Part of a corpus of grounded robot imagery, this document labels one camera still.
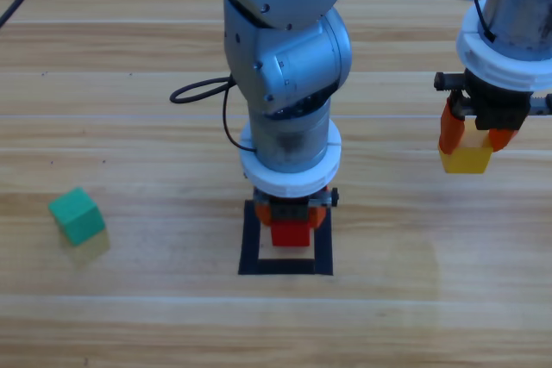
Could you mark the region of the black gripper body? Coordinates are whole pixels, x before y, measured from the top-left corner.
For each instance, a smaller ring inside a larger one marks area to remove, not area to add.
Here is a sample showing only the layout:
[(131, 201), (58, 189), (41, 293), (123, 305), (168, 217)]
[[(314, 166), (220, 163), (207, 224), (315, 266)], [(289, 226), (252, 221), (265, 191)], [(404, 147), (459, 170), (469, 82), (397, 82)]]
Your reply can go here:
[(254, 203), (269, 204), (272, 221), (308, 221), (309, 207), (336, 207), (339, 202), (337, 188), (325, 186), (321, 190), (299, 198), (283, 198), (268, 195), (266, 192), (254, 188)]
[(438, 91), (447, 91), (448, 109), (459, 121), (475, 117), (478, 130), (519, 130), (529, 116), (551, 114), (551, 95), (536, 97), (529, 90), (508, 90), (489, 84), (469, 70), (461, 73), (438, 72), (434, 78)]

